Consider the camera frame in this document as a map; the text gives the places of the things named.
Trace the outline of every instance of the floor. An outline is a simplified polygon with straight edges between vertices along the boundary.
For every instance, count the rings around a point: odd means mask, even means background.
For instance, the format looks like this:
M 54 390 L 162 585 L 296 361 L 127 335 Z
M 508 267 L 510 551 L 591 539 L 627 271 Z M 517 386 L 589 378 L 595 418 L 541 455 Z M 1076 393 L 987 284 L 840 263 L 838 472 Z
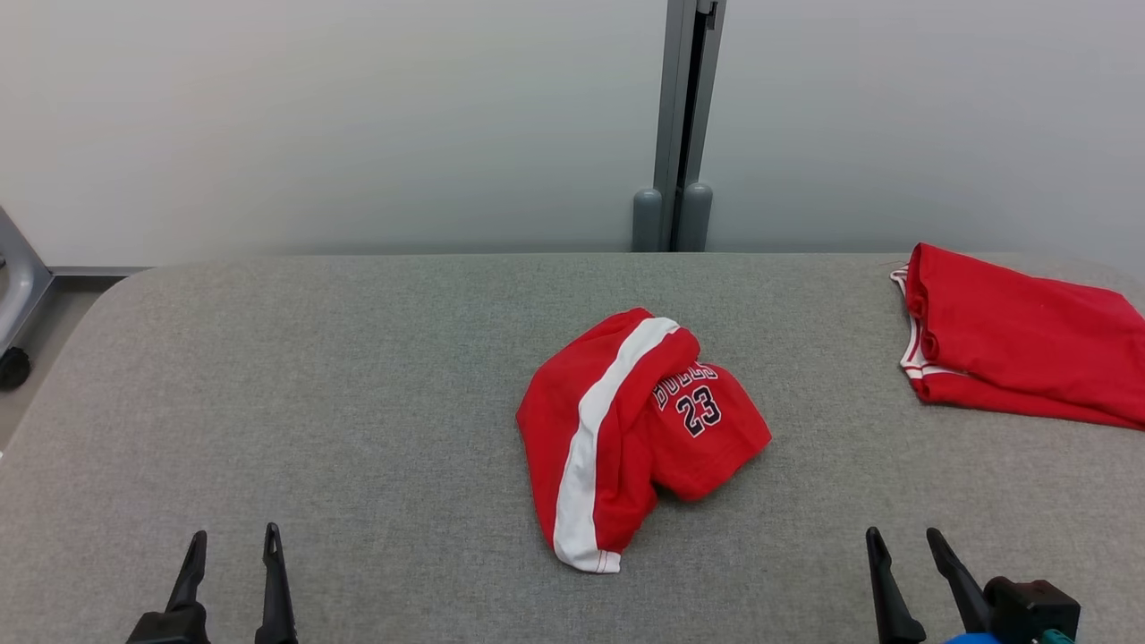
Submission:
M 16 346 L 32 360 L 32 375 L 19 388 L 0 392 L 0 453 L 24 417 L 32 398 L 44 383 L 60 350 L 95 300 L 119 277 L 57 277 L 24 324 Z M 0 297 L 8 288 L 7 268 L 0 269 Z

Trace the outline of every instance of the gray table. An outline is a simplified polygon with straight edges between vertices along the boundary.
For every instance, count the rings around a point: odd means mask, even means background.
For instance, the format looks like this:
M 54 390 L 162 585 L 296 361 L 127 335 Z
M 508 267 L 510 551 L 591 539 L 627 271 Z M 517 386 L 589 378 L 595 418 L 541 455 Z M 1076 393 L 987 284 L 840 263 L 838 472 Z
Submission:
M 905 256 L 278 258 L 114 286 L 0 461 L 0 642 L 120 642 L 191 534 L 216 643 L 259 623 L 282 526 L 303 642 L 875 641 L 863 531 L 958 631 L 924 537 L 980 582 L 1049 578 L 1082 642 L 1145 633 L 1145 435 L 917 402 L 887 273 Z M 994 259 L 1145 291 L 1100 266 Z M 678 320 L 774 441 L 696 504 L 663 498 L 618 575 L 560 564 L 513 415 L 606 315 Z

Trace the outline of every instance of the white stripe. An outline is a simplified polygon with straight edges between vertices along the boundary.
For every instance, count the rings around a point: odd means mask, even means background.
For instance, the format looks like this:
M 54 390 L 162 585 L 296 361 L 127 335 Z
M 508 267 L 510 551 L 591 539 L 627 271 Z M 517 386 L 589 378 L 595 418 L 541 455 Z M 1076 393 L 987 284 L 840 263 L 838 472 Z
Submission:
M 575 568 L 591 573 L 621 572 L 621 553 L 597 548 L 597 525 L 592 519 L 597 503 L 597 437 L 616 392 L 637 362 L 679 328 L 668 317 L 649 317 L 637 324 L 621 343 L 605 375 L 589 387 L 577 405 L 579 426 L 569 442 L 553 526 L 556 558 Z
M 899 285 L 902 291 L 902 298 L 907 297 L 907 267 L 902 267 L 893 273 L 891 273 L 891 280 Z M 961 371 L 955 371 L 953 369 L 947 369 L 940 364 L 935 364 L 926 360 L 923 355 L 923 347 L 918 346 L 922 338 L 919 338 L 918 321 L 915 320 L 910 312 L 907 312 L 907 320 L 910 321 L 910 341 L 907 343 L 907 352 L 902 354 L 902 360 L 899 361 L 899 366 L 906 371 L 907 377 L 911 380 L 917 380 L 923 376 L 933 376 L 934 374 L 962 374 Z

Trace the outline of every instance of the white wall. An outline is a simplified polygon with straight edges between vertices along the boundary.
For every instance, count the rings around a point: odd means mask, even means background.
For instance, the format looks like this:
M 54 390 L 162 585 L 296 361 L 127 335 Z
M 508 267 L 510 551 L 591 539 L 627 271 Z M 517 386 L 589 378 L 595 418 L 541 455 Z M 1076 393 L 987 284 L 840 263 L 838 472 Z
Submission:
M 1145 3 L 733 0 L 709 250 L 1032 248 L 1145 276 Z
M 663 0 L 8 0 L 0 205 L 49 266 L 623 250 Z

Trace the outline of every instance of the folded red shirt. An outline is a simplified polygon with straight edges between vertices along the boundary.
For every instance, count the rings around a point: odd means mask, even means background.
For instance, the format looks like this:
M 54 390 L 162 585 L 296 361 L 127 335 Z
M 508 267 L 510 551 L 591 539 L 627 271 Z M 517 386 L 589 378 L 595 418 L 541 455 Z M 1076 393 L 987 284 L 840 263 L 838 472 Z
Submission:
M 1145 429 L 1145 320 L 1120 293 L 929 244 L 891 278 L 922 400 Z
M 698 354 L 687 329 L 635 308 L 537 370 L 516 422 L 537 519 L 561 561 L 619 572 L 656 505 L 654 481 L 700 498 L 771 440 L 743 387 Z

